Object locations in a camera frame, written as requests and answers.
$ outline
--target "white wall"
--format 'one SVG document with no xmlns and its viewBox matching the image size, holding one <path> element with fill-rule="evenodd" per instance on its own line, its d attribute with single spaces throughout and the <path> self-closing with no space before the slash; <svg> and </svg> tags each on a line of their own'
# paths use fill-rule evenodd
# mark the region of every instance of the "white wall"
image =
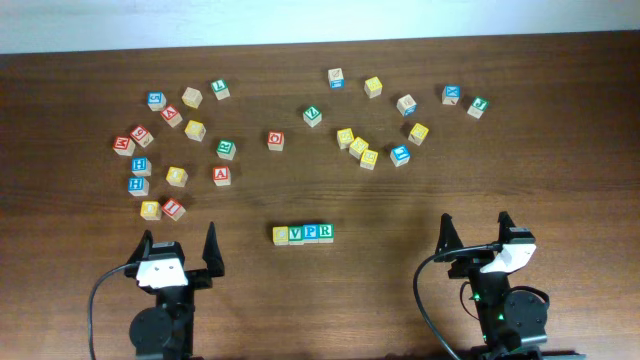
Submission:
<svg viewBox="0 0 640 360">
<path fill-rule="evenodd" d="M 640 29 L 640 0 L 3 0 L 0 53 Z"/>
</svg>

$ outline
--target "cable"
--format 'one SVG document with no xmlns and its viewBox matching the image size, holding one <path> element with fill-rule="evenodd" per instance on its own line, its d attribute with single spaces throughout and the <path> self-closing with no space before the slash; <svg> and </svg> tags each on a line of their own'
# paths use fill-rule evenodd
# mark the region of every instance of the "cable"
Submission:
<svg viewBox="0 0 640 360">
<path fill-rule="evenodd" d="M 136 266 L 135 264 L 125 264 L 125 265 L 121 265 L 118 266 L 117 268 L 107 272 L 106 274 L 102 275 L 100 277 L 100 279 L 98 279 L 98 281 L 96 281 L 96 284 L 93 285 L 93 290 L 91 290 L 91 295 L 89 295 L 89 307 L 87 309 L 87 320 L 89 323 L 89 355 L 91 356 L 91 360 L 96 360 L 96 354 L 93 351 L 93 298 L 96 296 L 96 291 L 98 291 L 98 287 L 100 286 L 100 284 L 102 284 L 103 281 L 107 280 L 107 278 L 119 271 L 131 268 Z"/>
<path fill-rule="evenodd" d="M 455 360 L 462 360 L 462 359 L 455 353 L 455 351 L 453 351 L 453 349 L 447 343 L 447 341 L 444 339 L 442 334 L 440 334 L 440 331 L 438 331 L 436 326 L 431 321 L 431 318 L 429 318 L 429 315 L 427 315 L 427 311 L 424 309 L 424 306 L 422 306 L 422 301 L 420 300 L 420 294 L 418 293 L 418 277 L 420 277 L 420 273 L 422 272 L 422 269 L 428 263 L 430 263 L 431 261 L 436 260 L 438 258 L 447 256 L 447 255 L 460 254 L 460 253 L 465 253 L 465 252 L 469 252 L 469 251 L 476 251 L 476 250 L 494 250 L 495 251 L 496 248 L 499 247 L 499 246 L 500 245 L 497 245 L 497 244 L 486 244 L 486 245 L 470 246 L 470 247 L 461 248 L 461 249 L 453 249 L 453 250 L 449 250 L 449 251 L 439 252 L 437 254 L 429 256 L 425 261 L 423 261 L 420 264 L 420 266 L 418 266 L 418 269 L 416 269 L 415 275 L 413 275 L 413 296 L 415 296 L 415 298 L 416 298 L 416 303 L 418 304 L 418 309 L 420 309 L 420 313 L 422 314 L 422 318 L 424 318 L 424 321 L 427 323 L 427 325 L 429 325 L 429 327 L 431 328 L 431 331 L 433 331 L 433 334 L 436 336 L 438 341 L 440 341 L 440 343 L 445 348 L 445 350 L 447 350 L 449 355 L 451 355 L 451 357 L 454 358 Z"/>
<path fill-rule="evenodd" d="M 471 316 L 472 318 L 480 321 L 480 319 L 478 319 L 475 315 L 473 315 L 471 312 L 469 312 L 469 309 L 467 309 L 467 306 L 464 304 L 464 301 L 462 300 L 462 295 L 464 295 L 464 288 L 469 284 L 471 284 L 471 283 L 468 282 L 468 281 L 465 281 L 465 282 L 462 283 L 462 286 L 460 286 L 460 305 L 462 305 L 462 308 L 464 309 L 464 311 L 467 312 L 467 314 L 469 314 L 469 316 Z"/>
</svg>

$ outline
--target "table surface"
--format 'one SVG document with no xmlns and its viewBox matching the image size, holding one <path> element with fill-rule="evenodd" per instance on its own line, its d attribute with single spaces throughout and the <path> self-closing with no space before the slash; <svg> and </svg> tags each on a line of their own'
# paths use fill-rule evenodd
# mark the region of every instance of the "table surface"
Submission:
<svg viewBox="0 0 640 360">
<path fill-rule="evenodd" d="M 217 225 L 227 274 L 196 294 L 195 353 L 206 359 L 382 358 L 442 351 L 411 281 L 433 253 L 447 212 L 465 245 L 497 239 L 498 213 L 529 227 L 538 249 L 512 285 L 552 298 L 546 350 L 594 359 L 640 353 L 640 33 L 473 37 L 337 44 L 184 48 L 0 57 L 0 348 L 7 359 L 86 359 L 89 291 L 124 263 L 145 229 L 180 241 L 187 269 Z M 327 70 L 342 67 L 332 91 Z M 364 80 L 378 76 L 369 99 Z M 210 82 L 231 97 L 217 101 Z M 445 84 L 462 86 L 441 105 Z M 187 87 L 204 100 L 188 109 Z M 146 105 L 159 90 L 203 142 Z M 418 103 L 403 118 L 400 96 Z M 470 99 L 490 106 L 480 120 Z M 323 112 L 310 128 L 302 110 Z M 408 143 L 419 122 L 429 135 Z M 186 215 L 145 221 L 127 192 L 131 158 L 111 145 L 138 124 L 155 140 L 148 200 L 174 197 Z M 380 152 L 374 171 L 336 143 L 351 127 Z M 284 152 L 266 145 L 285 133 Z M 221 160 L 221 138 L 236 142 Z M 389 148 L 406 144 L 395 168 Z M 216 187 L 212 167 L 233 184 Z M 186 169 L 185 188 L 164 179 Z M 275 247 L 271 227 L 335 224 L 335 243 Z M 447 264 L 421 278 L 424 303 L 457 349 L 482 344 Z M 99 359 L 131 359 L 130 321 L 154 299 L 110 278 L 95 301 Z"/>
</svg>

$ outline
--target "letter cube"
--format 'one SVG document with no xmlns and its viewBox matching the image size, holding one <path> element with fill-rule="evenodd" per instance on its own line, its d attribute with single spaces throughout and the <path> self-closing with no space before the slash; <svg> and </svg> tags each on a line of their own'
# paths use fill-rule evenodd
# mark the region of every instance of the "letter cube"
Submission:
<svg viewBox="0 0 640 360">
<path fill-rule="evenodd" d="M 234 144 L 233 141 L 220 140 L 216 152 L 221 159 L 233 160 L 233 157 L 236 155 L 236 144 Z"/>
<path fill-rule="evenodd" d="M 351 145 L 349 145 L 349 154 L 353 155 L 356 159 L 360 160 L 362 158 L 362 154 L 365 150 L 369 148 L 369 143 L 362 140 L 360 136 L 358 136 Z"/>
<path fill-rule="evenodd" d="M 333 243 L 333 225 L 332 224 L 318 225 L 318 242 L 320 244 Z"/>
<path fill-rule="evenodd" d="M 369 99 L 372 99 L 380 94 L 382 94 L 382 83 L 378 77 L 372 77 L 371 79 L 364 82 L 364 92 L 367 93 Z"/>
<path fill-rule="evenodd" d="M 338 130 L 338 146 L 340 150 L 346 149 L 353 142 L 353 132 L 351 128 Z"/>
<path fill-rule="evenodd" d="M 184 129 L 184 133 L 187 134 L 187 137 L 191 140 L 202 141 L 204 134 L 207 133 L 207 129 L 205 129 L 204 124 L 189 120 L 187 127 Z"/>
<path fill-rule="evenodd" d="M 150 92 L 147 95 L 147 105 L 152 111 L 160 111 L 167 105 L 167 98 L 159 91 Z"/>
<path fill-rule="evenodd" d="M 322 121 L 322 113 L 317 107 L 311 106 L 302 114 L 302 120 L 309 126 L 314 127 Z"/>
<path fill-rule="evenodd" d="M 329 70 L 329 86 L 332 89 L 340 89 L 344 87 L 344 76 L 342 75 L 342 69 Z"/>
<path fill-rule="evenodd" d="M 442 104 L 455 105 L 460 100 L 460 86 L 447 85 L 442 91 Z"/>
<path fill-rule="evenodd" d="M 162 206 L 162 212 L 167 214 L 173 220 L 178 221 L 178 219 L 180 219 L 187 210 L 185 210 L 184 206 L 180 205 L 180 203 L 175 199 L 169 198 L 164 206 Z"/>
<path fill-rule="evenodd" d="M 189 107 L 197 109 L 202 102 L 202 94 L 199 90 L 188 87 L 182 95 L 182 102 Z"/>
<path fill-rule="evenodd" d="M 171 127 L 176 127 L 176 125 L 182 122 L 182 115 L 180 115 L 178 110 L 176 110 L 176 108 L 173 107 L 173 105 L 167 106 L 164 110 L 162 110 L 160 115 L 162 115 L 162 118 Z"/>
<path fill-rule="evenodd" d="M 273 244 L 289 245 L 289 227 L 288 226 L 276 226 L 273 228 Z"/>
<path fill-rule="evenodd" d="M 422 144 L 422 141 L 424 141 L 424 138 L 427 137 L 428 133 L 429 129 L 427 129 L 422 124 L 416 123 L 415 125 L 413 125 L 413 129 L 411 129 L 411 133 L 409 133 L 409 141 L 420 146 Z"/>
<path fill-rule="evenodd" d="M 160 220 L 162 218 L 160 204 L 157 201 L 143 201 L 140 207 L 140 216 L 145 220 Z"/>
<path fill-rule="evenodd" d="M 171 184 L 171 186 L 184 187 L 188 178 L 189 175 L 187 175 L 184 169 L 172 166 L 169 168 L 169 172 L 167 172 L 167 182 Z"/>
<path fill-rule="evenodd" d="M 302 240 L 305 244 L 318 243 L 318 225 L 304 225 L 302 227 Z"/>
<path fill-rule="evenodd" d="M 284 150 L 284 133 L 269 131 L 267 146 L 269 147 L 269 150 L 272 151 Z"/>
<path fill-rule="evenodd" d="M 211 89 L 213 89 L 213 93 L 216 95 L 216 98 L 218 100 L 222 100 L 231 96 L 231 93 L 229 93 L 227 82 L 222 79 L 212 82 Z"/>
<path fill-rule="evenodd" d="M 418 105 L 413 100 L 411 95 L 405 95 L 398 99 L 396 108 L 398 108 L 398 111 L 400 111 L 400 114 L 402 114 L 402 116 L 407 116 L 413 114 L 413 112 L 416 111 L 417 106 Z"/>
<path fill-rule="evenodd" d="M 116 137 L 116 141 L 113 143 L 113 150 L 123 156 L 133 155 L 133 150 L 135 149 L 136 144 L 127 137 L 118 136 Z"/>
<path fill-rule="evenodd" d="M 484 114 L 488 106 L 489 102 L 487 100 L 481 97 L 476 97 L 475 100 L 473 100 L 473 103 L 471 103 L 471 106 L 469 106 L 469 111 L 467 111 L 467 114 L 473 116 L 476 119 L 480 119 L 480 116 Z"/>
<path fill-rule="evenodd" d="M 151 136 L 149 130 L 142 127 L 142 125 L 138 125 L 135 129 L 133 129 L 133 131 L 131 132 L 131 137 L 138 143 L 138 145 L 142 147 L 147 147 L 147 145 L 149 145 L 153 141 L 153 136 Z"/>
<path fill-rule="evenodd" d="M 289 244 L 304 245 L 304 240 L 302 239 L 302 233 L 303 233 L 302 226 L 289 226 Z"/>
<path fill-rule="evenodd" d="M 393 165 L 396 167 L 408 163 L 410 158 L 411 154 L 409 153 L 409 149 L 404 145 L 400 145 L 391 150 L 391 161 L 393 161 Z"/>
<path fill-rule="evenodd" d="M 130 178 L 129 192 L 133 196 L 147 196 L 149 195 L 149 182 L 142 177 Z"/>
<path fill-rule="evenodd" d="M 135 176 L 151 176 L 151 162 L 147 158 L 134 158 L 131 171 Z"/>
<path fill-rule="evenodd" d="M 360 160 L 360 167 L 373 170 L 376 167 L 376 160 L 378 160 L 378 152 L 373 150 L 365 150 Z"/>
<path fill-rule="evenodd" d="M 231 185 L 231 172 L 228 166 L 216 166 L 213 168 L 213 182 L 216 186 Z"/>
</svg>

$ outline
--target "wooden table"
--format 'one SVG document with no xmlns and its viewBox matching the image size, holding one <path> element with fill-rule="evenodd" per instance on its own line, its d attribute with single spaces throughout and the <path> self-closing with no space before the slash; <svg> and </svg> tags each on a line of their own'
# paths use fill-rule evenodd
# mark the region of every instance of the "wooden table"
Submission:
<svg viewBox="0 0 640 360">
<path fill-rule="evenodd" d="M 640 353 L 640 34 L 474 37 L 339 44 L 186 48 L 0 57 L 0 348 L 6 359 L 86 359 L 91 286 L 124 263 L 145 229 L 180 241 L 188 269 L 202 267 L 209 221 L 227 275 L 196 294 L 195 352 L 206 359 L 380 358 L 442 351 L 414 302 L 411 280 L 433 253 L 440 216 L 465 245 L 497 239 L 498 212 L 532 229 L 538 250 L 512 285 L 550 293 L 547 350 L 594 359 Z M 327 70 L 342 67 L 332 91 Z M 364 80 L 378 76 L 382 96 Z M 227 80 L 231 98 L 209 84 Z M 444 106 L 444 84 L 462 105 Z M 198 110 L 180 97 L 204 95 Z M 160 90 L 202 143 L 146 105 Z M 403 119 L 396 100 L 418 110 Z M 491 103 L 479 121 L 470 99 Z M 317 105 L 310 128 L 302 110 Z M 407 142 L 407 124 L 429 127 Z M 182 201 L 174 222 L 139 215 L 127 192 L 131 158 L 111 149 L 142 124 L 155 140 L 135 155 L 153 164 L 148 199 Z M 362 169 L 336 143 L 352 127 L 380 152 Z M 266 133 L 285 133 L 283 153 Z M 221 138 L 238 147 L 219 159 Z M 407 144 L 395 168 L 391 145 Z M 233 184 L 214 186 L 228 164 Z M 184 189 L 165 181 L 184 167 Z M 333 245 L 274 247 L 277 224 L 335 224 Z M 482 343 L 458 302 L 448 265 L 421 281 L 425 306 L 457 349 Z M 95 302 L 99 359 L 131 359 L 130 321 L 154 299 L 122 275 Z"/>
</svg>

